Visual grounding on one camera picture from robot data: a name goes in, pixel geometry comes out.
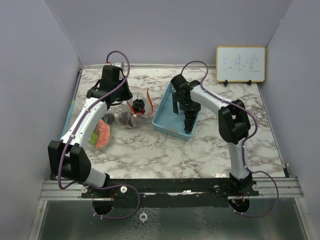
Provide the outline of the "clear bag blue zipper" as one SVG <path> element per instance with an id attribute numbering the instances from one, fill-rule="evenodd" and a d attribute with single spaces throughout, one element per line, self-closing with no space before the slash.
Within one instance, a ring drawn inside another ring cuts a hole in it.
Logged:
<path id="1" fill-rule="evenodd" d="M 70 129 L 60 138 L 64 144 L 71 137 L 70 145 L 78 144 L 84 150 L 88 144 L 96 149 L 105 147 L 111 136 L 111 127 L 109 121 L 114 119 L 112 114 L 107 113 L 107 104 L 105 102 L 96 102 L 96 98 L 87 98 L 84 106 L 75 119 Z"/>

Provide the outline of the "clear bag orange zipper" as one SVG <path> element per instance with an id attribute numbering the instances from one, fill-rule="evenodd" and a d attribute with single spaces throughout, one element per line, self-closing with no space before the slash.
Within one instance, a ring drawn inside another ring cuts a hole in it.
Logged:
<path id="1" fill-rule="evenodd" d="M 142 125 L 144 120 L 152 117 L 154 105 L 149 88 L 130 86 L 129 90 L 132 98 L 126 101 L 118 120 L 122 126 L 136 128 Z"/>

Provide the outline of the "dark grape bunch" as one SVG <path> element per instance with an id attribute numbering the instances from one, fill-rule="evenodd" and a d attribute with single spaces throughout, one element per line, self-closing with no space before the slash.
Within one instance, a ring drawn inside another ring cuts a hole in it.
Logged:
<path id="1" fill-rule="evenodd" d="M 135 99 L 132 102 L 132 109 L 134 111 L 134 113 L 141 113 L 144 114 L 145 113 L 145 103 L 143 101 L 143 99 Z"/>
<path id="2" fill-rule="evenodd" d="M 196 111 L 185 111 L 184 112 L 184 131 L 185 133 L 190 133 L 194 127 L 197 112 Z"/>

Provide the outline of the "green leaf vegetable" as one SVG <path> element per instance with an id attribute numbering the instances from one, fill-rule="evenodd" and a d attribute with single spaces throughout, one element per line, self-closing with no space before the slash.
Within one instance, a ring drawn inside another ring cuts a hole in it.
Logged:
<path id="1" fill-rule="evenodd" d="M 89 138 L 89 142 L 92 144 L 92 145 L 96 145 L 97 144 L 97 141 L 98 141 L 98 137 L 99 135 L 95 132 L 93 132 Z"/>

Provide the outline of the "watermelon slice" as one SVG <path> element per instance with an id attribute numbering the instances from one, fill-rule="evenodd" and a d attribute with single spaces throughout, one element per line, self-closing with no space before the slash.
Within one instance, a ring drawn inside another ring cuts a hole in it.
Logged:
<path id="1" fill-rule="evenodd" d="M 111 128 L 108 124 L 106 124 L 102 119 L 98 122 L 98 139 L 96 143 L 96 148 L 101 149 L 105 147 L 110 140 L 111 136 Z"/>

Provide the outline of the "blue plastic basket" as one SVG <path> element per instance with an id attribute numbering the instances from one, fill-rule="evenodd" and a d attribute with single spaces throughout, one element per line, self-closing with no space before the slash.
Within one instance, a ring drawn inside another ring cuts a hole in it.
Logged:
<path id="1" fill-rule="evenodd" d="M 194 116 L 194 123 L 189 132 L 185 131 L 185 113 L 183 110 L 178 109 L 178 114 L 173 112 L 173 96 L 175 89 L 171 83 L 162 96 L 162 99 L 157 107 L 156 113 L 152 119 L 154 129 L 164 134 L 188 141 L 195 131 L 198 121 L 197 112 Z"/>

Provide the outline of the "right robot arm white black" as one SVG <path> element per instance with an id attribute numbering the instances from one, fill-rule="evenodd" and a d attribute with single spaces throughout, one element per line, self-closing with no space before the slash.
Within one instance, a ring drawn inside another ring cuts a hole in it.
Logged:
<path id="1" fill-rule="evenodd" d="M 186 81 L 182 74 L 173 77 L 170 83 L 175 90 L 172 94 L 173 112 L 184 112 L 185 131 L 192 130 L 196 115 L 202 106 L 217 115 L 218 131 L 227 142 L 230 155 L 229 189 L 236 196 L 242 195 L 252 180 L 252 174 L 247 169 L 246 145 L 243 143 L 251 128 L 244 103 L 239 99 L 223 100 L 221 96 L 204 90 L 198 80 Z"/>

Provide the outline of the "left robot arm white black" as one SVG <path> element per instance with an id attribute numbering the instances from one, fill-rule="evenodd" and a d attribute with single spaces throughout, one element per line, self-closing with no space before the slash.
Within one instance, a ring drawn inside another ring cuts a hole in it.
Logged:
<path id="1" fill-rule="evenodd" d="M 60 189 L 69 187 L 62 185 L 62 178 L 66 178 L 72 183 L 92 186 L 94 193 L 101 198 L 110 193 L 110 176 L 92 167 L 85 150 L 93 131 L 111 105 L 133 96 L 127 83 L 128 74 L 123 69 L 122 63 L 104 65 L 101 79 L 88 90 L 84 106 L 71 128 L 60 140 L 49 143 L 50 169 L 57 177 Z"/>

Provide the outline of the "dark purple plum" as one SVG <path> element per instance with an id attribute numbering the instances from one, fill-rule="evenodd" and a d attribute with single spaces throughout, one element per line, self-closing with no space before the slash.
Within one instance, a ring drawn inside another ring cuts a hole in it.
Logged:
<path id="1" fill-rule="evenodd" d="M 113 113 L 106 113 L 102 118 L 101 118 L 106 124 L 112 125 L 112 123 L 115 120 L 115 115 Z"/>

